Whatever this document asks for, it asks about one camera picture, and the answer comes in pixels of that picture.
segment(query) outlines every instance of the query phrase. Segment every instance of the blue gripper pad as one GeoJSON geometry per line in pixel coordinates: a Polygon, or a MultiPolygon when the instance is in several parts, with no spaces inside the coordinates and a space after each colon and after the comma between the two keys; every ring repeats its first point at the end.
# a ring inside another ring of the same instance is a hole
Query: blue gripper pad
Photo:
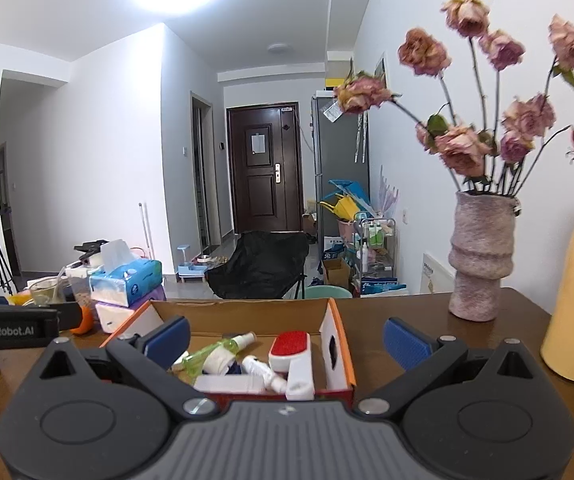
{"type": "Polygon", "coordinates": [[[190,338],[189,321],[185,317],[174,316],[141,337],[137,348],[167,370],[189,348],[190,338]]]}
{"type": "Polygon", "coordinates": [[[436,341],[414,330],[397,317],[391,317],[385,322],[382,342],[387,353],[405,371],[416,367],[438,349],[436,341]]]}

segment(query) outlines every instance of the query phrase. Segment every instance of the doorway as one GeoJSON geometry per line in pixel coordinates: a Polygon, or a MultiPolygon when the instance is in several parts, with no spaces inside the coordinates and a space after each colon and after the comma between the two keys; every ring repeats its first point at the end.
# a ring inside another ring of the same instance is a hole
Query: doorway
{"type": "Polygon", "coordinates": [[[227,110],[234,229],[302,230],[298,103],[227,110]]]}
{"type": "Polygon", "coordinates": [[[192,94],[192,163],[201,252],[221,243],[211,105],[192,94]]]}
{"type": "Polygon", "coordinates": [[[14,229],[11,222],[10,188],[8,186],[7,172],[7,144],[0,145],[0,227],[5,240],[8,262],[10,263],[11,275],[20,277],[20,263],[16,244],[14,242],[14,229]]]}

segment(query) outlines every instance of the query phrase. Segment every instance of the brown door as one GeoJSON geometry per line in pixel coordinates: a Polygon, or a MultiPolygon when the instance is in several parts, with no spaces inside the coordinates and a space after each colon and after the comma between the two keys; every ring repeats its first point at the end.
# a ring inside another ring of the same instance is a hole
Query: brown door
{"type": "Polygon", "coordinates": [[[297,114],[296,103],[227,110],[237,233],[301,230],[297,114]]]}

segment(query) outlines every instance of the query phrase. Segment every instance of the ceiling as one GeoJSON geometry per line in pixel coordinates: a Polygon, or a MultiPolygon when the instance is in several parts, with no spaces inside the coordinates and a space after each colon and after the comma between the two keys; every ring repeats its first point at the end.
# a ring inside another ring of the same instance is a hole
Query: ceiling
{"type": "Polygon", "coordinates": [[[0,43],[75,60],[164,22],[219,72],[320,62],[328,49],[353,48],[367,1],[214,0],[170,17],[133,0],[0,0],[0,43]],[[272,43],[290,49],[270,54],[272,43]]]}

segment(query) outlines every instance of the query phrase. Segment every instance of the gray refrigerator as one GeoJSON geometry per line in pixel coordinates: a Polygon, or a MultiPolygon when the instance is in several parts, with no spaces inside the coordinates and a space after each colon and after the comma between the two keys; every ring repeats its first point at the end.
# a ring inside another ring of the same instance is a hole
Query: gray refrigerator
{"type": "Polygon", "coordinates": [[[316,202],[318,219],[318,256],[322,259],[325,237],[337,237],[336,216],[320,201],[337,190],[330,180],[354,180],[369,196],[369,137],[365,162],[363,162],[363,140],[361,139],[358,162],[354,162],[358,115],[343,114],[331,122],[323,111],[334,102],[333,97],[314,97],[311,100],[311,115],[314,126],[314,161],[316,169],[316,202]]]}

